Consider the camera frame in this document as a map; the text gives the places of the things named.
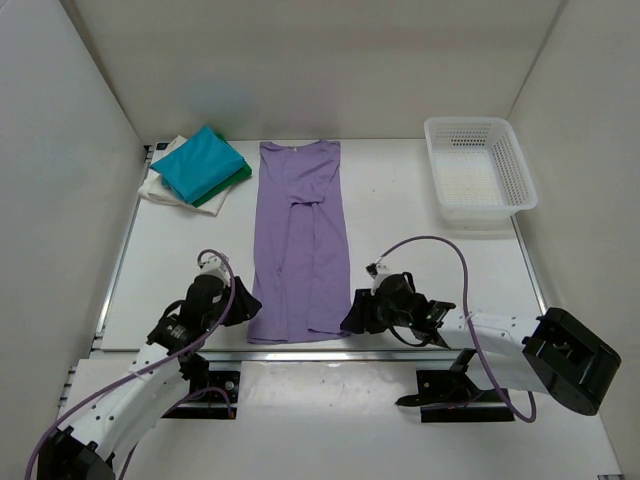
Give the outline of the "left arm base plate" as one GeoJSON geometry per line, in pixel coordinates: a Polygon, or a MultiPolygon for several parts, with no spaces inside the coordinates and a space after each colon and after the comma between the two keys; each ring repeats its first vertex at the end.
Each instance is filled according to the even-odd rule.
{"type": "Polygon", "coordinates": [[[182,377],[188,381],[187,395],[163,419],[235,420],[239,399],[241,367],[207,361],[200,355],[181,362],[182,377]]]}

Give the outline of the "purple t shirt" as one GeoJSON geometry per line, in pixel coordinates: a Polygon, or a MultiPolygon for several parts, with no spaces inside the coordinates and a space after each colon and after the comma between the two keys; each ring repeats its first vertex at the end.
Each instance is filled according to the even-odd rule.
{"type": "Polygon", "coordinates": [[[252,344],[346,337],[350,259],[340,180],[341,145],[260,145],[250,321],[252,344]]]}

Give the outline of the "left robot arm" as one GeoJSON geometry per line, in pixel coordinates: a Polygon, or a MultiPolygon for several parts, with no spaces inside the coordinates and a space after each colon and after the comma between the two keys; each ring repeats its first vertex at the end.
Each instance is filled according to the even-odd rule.
{"type": "Polygon", "coordinates": [[[198,350],[216,327],[248,321],[260,308],[240,277],[222,268],[196,276],[185,298],[165,309],[123,377],[70,408],[44,434],[26,478],[115,479],[165,414],[209,393],[228,402],[198,350]]]}

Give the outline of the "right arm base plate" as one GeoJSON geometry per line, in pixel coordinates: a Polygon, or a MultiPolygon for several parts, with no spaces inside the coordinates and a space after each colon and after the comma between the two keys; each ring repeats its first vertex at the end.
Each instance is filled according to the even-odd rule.
{"type": "Polygon", "coordinates": [[[472,349],[464,349],[445,370],[416,370],[417,392],[395,401],[397,407],[418,408],[422,423],[512,422],[514,414],[494,388],[478,388],[468,377],[472,349]]]}

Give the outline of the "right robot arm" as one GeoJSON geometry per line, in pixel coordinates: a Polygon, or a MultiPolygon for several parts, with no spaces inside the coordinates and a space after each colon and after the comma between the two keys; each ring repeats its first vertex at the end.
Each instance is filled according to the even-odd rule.
{"type": "Polygon", "coordinates": [[[341,323],[351,334],[396,335],[406,328],[413,347],[435,345],[458,355],[446,370],[421,370],[416,394],[401,407],[454,408],[495,392],[540,392],[565,408],[595,415],[621,366],[620,355],[569,312],[550,308],[535,319],[471,313],[451,316],[455,304],[429,300],[413,277],[381,273],[355,292],[341,323]]]}

